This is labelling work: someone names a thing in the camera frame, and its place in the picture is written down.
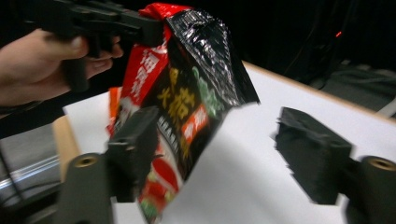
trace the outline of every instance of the floor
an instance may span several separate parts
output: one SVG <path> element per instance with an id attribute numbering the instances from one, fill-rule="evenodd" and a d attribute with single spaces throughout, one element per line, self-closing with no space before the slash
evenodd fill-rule
<path id="1" fill-rule="evenodd" d="M 346 63 L 325 83 L 319 80 L 311 86 L 396 119 L 395 83 L 395 72 Z M 1 147 L 24 198 L 59 185 L 59 162 L 50 124 L 2 139 Z M 0 167 L 0 204 L 11 205 L 19 199 L 4 167 Z"/>

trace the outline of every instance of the black cable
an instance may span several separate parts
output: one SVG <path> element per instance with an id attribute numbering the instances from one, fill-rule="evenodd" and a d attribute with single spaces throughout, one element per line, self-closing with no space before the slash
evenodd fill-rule
<path id="1" fill-rule="evenodd" d="M 318 27 L 318 14 L 319 13 L 318 13 L 318 9 L 317 9 L 317 12 L 316 12 L 315 18 L 314 18 L 314 23 L 313 23 L 313 25 L 311 27 L 311 30 L 308 33 L 308 36 L 306 37 L 306 39 L 303 42 L 303 44 L 300 46 L 300 49 L 297 51 L 297 54 L 294 56 L 293 60 L 291 60 L 291 62 L 289 63 L 288 67 L 286 67 L 285 71 L 283 72 L 283 76 L 287 75 L 289 70 L 294 66 L 294 64 L 300 58 L 300 55 L 303 52 L 303 50 L 306 47 L 306 45 L 308 44 L 309 39 L 311 38 L 311 36 L 314 33 L 314 31 L 317 29 L 317 27 Z"/>
<path id="2" fill-rule="evenodd" d="M 18 195 L 20 197 L 20 200 L 22 201 L 23 200 L 23 195 L 22 195 L 20 189 L 18 188 L 17 183 L 14 180 L 14 177 L 11 175 L 11 170 L 9 169 L 7 160 L 4 157 L 4 155 L 3 155 L 3 147 L 2 147 L 1 141 L 0 141 L 0 160 L 1 160 L 1 162 L 3 164 L 3 167 L 4 167 L 4 169 L 5 169 L 6 173 L 7 173 L 7 177 L 9 179 L 9 181 L 11 182 L 12 188 L 14 188 L 14 190 L 16 192 L 16 195 Z"/>
<path id="3" fill-rule="evenodd" d="M 56 184 L 60 184 L 60 183 L 61 183 L 61 181 L 58 180 L 58 181 L 50 181 L 50 182 L 46 182 L 46 183 L 41 183 L 41 184 L 35 184 L 35 185 L 29 186 L 25 189 L 20 190 L 20 192 L 26 192 L 28 190 L 46 187 L 49 185 L 56 185 Z M 4 206 L 4 204 L 6 204 L 9 200 L 11 200 L 15 196 L 17 196 L 16 193 L 11 194 L 10 196 L 6 197 L 2 202 L 0 202 L 0 206 Z"/>

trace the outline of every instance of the white table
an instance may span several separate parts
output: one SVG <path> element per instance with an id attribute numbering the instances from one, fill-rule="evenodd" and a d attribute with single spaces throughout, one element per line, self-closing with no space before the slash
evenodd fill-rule
<path id="1" fill-rule="evenodd" d="M 396 122 L 245 63 L 261 103 L 233 109 L 190 179 L 163 214 L 163 224 L 341 224 L 346 198 L 316 205 L 275 150 L 281 107 L 301 110 L 354 145 L 352 158 L 396 161 Z M 106 150 L 107 94 L 68 105 L 65 113 L 81 153 Z M 118 204 L 117 219 L 144 223 L 136 204 Z"/>

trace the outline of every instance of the food package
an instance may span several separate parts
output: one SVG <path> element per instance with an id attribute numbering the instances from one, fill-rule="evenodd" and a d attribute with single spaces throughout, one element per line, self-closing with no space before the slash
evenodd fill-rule
<path id="1" fill-rule="evenodd" d="M 220 19 L 162 3 L 139 13 L 163 21 L 163 44 L 133 46 L 111 130 L 139 108 L 158 106 L 160 143 L 138 198 L 147 223 L 158 223 L 230 109 L 260 100 Z"/>

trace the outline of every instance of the human hand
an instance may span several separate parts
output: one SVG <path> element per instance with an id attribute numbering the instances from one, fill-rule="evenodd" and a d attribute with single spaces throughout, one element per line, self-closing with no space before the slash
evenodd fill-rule
<path id="1" fill-rule="evenodd" d="M 78 36 L 62 40 L 42 30 L 34 30 L 0 49 L 0 105 L 22 105 L 43 101 L 70 91 L 61 68 L 63 60 L 84 58 L 87 78 L 111 68 L 112 58 L 123 51 L 115 37 L 112 52 L 100 58 L 87 57 L 88 42 Z"/>

